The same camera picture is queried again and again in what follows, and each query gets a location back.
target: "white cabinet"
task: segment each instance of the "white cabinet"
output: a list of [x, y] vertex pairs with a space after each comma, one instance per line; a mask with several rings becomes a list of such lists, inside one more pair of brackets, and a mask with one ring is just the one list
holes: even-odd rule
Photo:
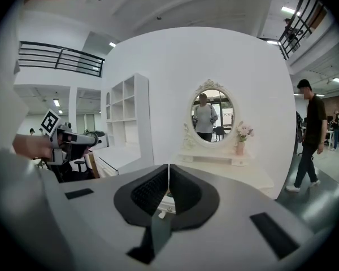
[[146, 77], [135, 73], [102, 93], [109, 147], [94, 153], [102, 168], [98, 170], [100, 176], [106, 172], [132, 172], [154, 164], [148, 84]]

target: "ornate mirror frame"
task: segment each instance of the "ornate mirror frame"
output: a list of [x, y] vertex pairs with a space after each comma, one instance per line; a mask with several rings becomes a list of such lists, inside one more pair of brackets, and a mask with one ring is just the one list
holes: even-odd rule
[[231, 101], [232, 106], [233, 106], [233, 117], [234, 117], [233, 126], [232, 126], [233, 128], [234, 126], [238, 124], [238, 122], [241, 121], [238, 106], [236, 104], [236, 101], [233, 98], [233, 95], [222, 85], [208, 79], [202, 85], [200, 85], [198, 89], [194, 92], [187, 107], [186, 118], [185, 118], [185, 123], [184, 123], [185, 136], [184, 136], [184, 140], [182, 144], [182, 147], [187, 150], [191, 150], [196, 145], [200, 145], [206, 148], [223, 148], [224, 146], [228, 146], [231, 142], [233, 142], [233, 144], [235, 144], [236, 142], [237, 133], [234, 129], [231, 129], [229, 135], [227, 135], [222, 141], [219, 141], [219, 142], [207, 142], [204, 139], [200, 138], [199, 135], [195, 132], [195, 129], [192, 124], [192, 117], [191, 117], [192, 106], [197, 96], [199, 96], [200, 93], [206, 90], [218, 90], [222, 92], [223, 94], [225, 94], [228, 97], [228, 99]]

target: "oval mirror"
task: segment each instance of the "oval mirror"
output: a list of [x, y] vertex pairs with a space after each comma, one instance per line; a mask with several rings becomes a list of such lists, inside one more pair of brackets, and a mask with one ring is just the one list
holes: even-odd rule
[[230, 99], [221, 91], [208, 89], [192, 105], [195, 132], [207, 142], [219, 142], [232, 130], [234, 110]]

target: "black metal railing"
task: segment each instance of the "black metal railing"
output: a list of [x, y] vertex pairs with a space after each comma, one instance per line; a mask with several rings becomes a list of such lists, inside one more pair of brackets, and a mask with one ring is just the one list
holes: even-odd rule
[[302, 39], [311, 35], [311, 28], [320, 14], [323, 13], [323, 10], [324, 5], [320, 0], [299, 0], [290, 22], [279, 38], [279, 47], [285, 54], [285, 59], [288, 59], [289, 54], [294, 53], [300, 47]]
[[20, 43], [20, 67], [61, 69], [102, 77], [104, 62], [103, 58], [67, 47], [29, 41]]
[[286, 53], [285, 53], [285, 51], [284, 51], [284, 48], [281, 47], [281, 43], [280, 43], [279, 40], [271, 39], [271, 38], [262, 38], [262, 37], [259, 37], [259, 39], [261, 39], [261, 40], [263, 40], [263, 41], [266, 41], [266, 42], [268, 42], [268, 43], [270, 43], [270, 44], [273, 44], [273, 45], [277, 46], [277, 47], [280, 49], [280, 51], [281, 51], [282, 57], [283, 57], [285, 60], [287, 60], [288, 56], [286, 56]]

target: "hair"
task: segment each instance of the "hair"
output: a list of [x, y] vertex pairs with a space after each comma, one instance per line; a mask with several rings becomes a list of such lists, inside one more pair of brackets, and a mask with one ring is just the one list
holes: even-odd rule
[[300, 88], [310, 88], [310, 90], [312, 91], [310, 83], [306, 79], [301, 79], [301, 81], [299, 81], [299, 83], [298, 83], [297, 88], [298, 89], [300, 89]]

